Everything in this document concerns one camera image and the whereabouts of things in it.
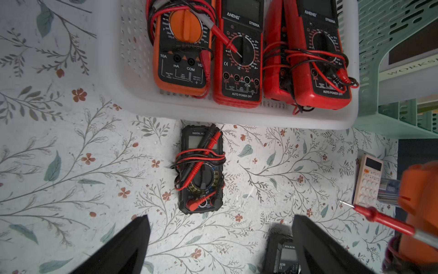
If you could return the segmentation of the small black multimeter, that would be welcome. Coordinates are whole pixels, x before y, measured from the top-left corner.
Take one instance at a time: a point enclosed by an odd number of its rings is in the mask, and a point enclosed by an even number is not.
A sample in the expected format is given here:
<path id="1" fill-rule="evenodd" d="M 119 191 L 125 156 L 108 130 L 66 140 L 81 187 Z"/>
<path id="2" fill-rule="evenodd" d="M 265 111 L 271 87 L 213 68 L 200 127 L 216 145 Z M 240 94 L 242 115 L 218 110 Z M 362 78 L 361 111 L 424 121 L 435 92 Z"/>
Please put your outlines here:
<path id="1" fill-rule="evenodd" d="M 268 241 L 262 274 L 299 274 L 301 271 L 293 238 L 272 234 Z"/>
<path id="2" fill-rule="evenodd" d="M 182 129 L 180 141 L 181 151 L 170 166 L 177 172 L 179 210 L 186 215 L 218 211 L 224 204 L 227 161 L 222 130 L 215 124 L 189 125 Z"/>

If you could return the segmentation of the small black multimeter front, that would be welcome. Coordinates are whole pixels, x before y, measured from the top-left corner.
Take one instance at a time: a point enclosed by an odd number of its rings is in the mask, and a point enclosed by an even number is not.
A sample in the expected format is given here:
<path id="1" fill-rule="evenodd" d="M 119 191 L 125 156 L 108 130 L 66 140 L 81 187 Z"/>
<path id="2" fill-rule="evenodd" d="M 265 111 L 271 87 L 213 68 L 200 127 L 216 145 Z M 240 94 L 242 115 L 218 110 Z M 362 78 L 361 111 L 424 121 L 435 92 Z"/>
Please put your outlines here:
<path id="1" fill-rule="evenodd" d="M 268 241 L 262 274 L 299 274 L 301 271 L 293 238 L 272 234 Z"/>

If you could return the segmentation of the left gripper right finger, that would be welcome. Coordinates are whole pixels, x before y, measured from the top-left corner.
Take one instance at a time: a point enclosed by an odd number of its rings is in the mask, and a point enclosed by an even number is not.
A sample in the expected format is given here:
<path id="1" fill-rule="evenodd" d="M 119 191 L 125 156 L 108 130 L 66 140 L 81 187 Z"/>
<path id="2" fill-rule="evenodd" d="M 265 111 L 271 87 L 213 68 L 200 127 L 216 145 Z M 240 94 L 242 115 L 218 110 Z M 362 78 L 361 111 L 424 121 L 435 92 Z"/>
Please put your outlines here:
<path id="1" fill-rule="evenodd" d="M 302 274 L 372 273 L 307 216 L 294 216 L 292 233 Z"/>

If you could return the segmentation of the small black multimeter back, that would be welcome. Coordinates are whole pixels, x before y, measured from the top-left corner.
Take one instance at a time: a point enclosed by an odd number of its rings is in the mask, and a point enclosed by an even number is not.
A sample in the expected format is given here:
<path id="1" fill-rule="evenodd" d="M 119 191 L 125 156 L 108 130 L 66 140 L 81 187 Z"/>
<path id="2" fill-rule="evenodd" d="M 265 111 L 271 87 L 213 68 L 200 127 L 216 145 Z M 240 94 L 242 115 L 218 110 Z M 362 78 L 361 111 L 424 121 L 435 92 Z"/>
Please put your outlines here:
<path id="1" fill-rule="evenodd" d="M 218 211 L 224 204 L 227 161 L 222 130 L 215 124 L 189 125 L 182 129 L 180 141 L 181 151 L 170 166 L 177 172 L 179 210 L 186 215 Z"/>

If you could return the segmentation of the red multimeter with wound leads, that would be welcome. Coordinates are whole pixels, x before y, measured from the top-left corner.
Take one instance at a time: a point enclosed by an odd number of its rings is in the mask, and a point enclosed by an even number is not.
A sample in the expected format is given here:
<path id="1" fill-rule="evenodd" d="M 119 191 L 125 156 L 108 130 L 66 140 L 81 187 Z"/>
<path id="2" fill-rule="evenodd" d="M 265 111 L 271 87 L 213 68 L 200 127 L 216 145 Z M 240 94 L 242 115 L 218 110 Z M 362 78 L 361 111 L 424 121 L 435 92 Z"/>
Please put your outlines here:
<path id="1" fill-rule="evenodd" d="M 263 30 L 263 93 L 266 99 L 296 106 L 288 49 L 284 2 L 271 1 Z"/>

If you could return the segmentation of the pink white calculator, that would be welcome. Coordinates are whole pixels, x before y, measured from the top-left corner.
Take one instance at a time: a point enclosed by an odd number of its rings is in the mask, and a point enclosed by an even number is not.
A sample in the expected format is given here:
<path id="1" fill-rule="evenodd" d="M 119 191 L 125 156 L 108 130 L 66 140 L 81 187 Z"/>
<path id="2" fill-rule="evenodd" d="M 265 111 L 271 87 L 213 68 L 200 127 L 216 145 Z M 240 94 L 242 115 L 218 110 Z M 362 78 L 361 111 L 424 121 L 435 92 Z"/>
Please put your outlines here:
<path id="1" fill-rule="evenodd" d="M 353 204 L 364 207 L 376 206 L 382 172 L 383 162 L 371 155 L 364 154 L 360 163 Z"/>

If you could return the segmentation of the white book in organizer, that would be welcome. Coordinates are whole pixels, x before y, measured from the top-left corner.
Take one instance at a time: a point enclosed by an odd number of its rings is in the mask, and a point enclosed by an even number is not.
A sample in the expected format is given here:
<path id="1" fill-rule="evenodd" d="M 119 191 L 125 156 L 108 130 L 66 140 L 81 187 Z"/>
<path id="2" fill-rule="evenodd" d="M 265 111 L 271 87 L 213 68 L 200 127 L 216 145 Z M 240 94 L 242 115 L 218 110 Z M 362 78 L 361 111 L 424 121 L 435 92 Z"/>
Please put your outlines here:
<path id="1" fill-rule="evenodd" d="M 379 72 L 378 105 L 438 99 L 437 20 L 407 38 L 384 57 Z"/>

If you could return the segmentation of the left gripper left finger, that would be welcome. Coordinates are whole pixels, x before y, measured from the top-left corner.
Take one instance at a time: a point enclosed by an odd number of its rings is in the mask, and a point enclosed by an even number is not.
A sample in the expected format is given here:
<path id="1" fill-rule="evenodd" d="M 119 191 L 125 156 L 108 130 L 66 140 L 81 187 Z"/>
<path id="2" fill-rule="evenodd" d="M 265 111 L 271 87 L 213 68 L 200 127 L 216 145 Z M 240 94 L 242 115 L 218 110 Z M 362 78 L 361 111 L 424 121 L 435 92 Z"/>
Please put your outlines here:
<path id="1" fill-rule="evenodd" d="M 139 274 L 150 235 L 148 216 L 137 217 L 72 273 Z"/>

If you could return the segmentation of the green desk file organizer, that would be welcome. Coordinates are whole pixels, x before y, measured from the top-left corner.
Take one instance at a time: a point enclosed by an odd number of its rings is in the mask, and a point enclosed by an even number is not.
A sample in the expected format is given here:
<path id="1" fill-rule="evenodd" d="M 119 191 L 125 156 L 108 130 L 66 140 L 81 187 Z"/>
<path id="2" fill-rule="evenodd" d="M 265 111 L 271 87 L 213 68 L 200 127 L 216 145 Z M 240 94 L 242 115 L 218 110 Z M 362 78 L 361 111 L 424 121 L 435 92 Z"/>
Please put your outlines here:
<path id="1" fill-rule="evenodd" d="M 438 50 L 420 51 L 417 33 L 438 19 L 437 1 L 359 1 L 357 129 L 397 139 L 436 139 L 438 116 L 420 114 L 438 74 Z"/>

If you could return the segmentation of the orange multimeter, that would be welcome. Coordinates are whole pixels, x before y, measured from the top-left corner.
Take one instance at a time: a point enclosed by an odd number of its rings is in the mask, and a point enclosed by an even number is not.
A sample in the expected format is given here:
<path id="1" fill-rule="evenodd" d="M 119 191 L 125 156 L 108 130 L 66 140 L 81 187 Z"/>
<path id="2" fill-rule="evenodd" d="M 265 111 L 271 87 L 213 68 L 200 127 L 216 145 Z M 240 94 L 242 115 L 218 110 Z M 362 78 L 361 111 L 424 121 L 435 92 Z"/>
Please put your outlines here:
<path id="1" fill-rule="evenodd" d="M 165 91 L 205 98 L 212 84 L 213 45 L 238 53 L 219 29 L 214 1 L 147 1 L 148 36 L 154 48 L 153 75 Z"/>
<path id="2" fill-rule="evenodd" d="M 438 162 L 416 164 L 401 177 L 398 205 L 407 212 L 401 221 L 374 207 L 345 203 L 368 221 L 398 231 L 386 249 L 385 274 L 436 274 L 438 272 Z"/>

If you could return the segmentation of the white plastic perforated basket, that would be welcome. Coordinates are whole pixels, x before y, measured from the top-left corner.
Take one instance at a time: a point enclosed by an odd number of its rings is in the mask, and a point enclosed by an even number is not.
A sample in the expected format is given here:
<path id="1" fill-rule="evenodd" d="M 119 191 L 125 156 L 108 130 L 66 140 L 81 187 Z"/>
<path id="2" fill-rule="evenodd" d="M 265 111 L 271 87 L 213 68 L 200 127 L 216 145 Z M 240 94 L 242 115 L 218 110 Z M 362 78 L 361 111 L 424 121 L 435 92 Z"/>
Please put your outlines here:
<path id="1" fill-rule="evenodd" d="M 264 99 L 256 108 L 218 105 L 211 97 L 195 99 L 161 90 L 153 76 L 153 47 L 147 35 L 144 1 L 96 1 L 97 70 L 107 95 L 140 116 L 250 126 L 343 130 L 356 121 L 359 91 L 340 110 L 316 109 L 293 114 L 293 108 Z"/>

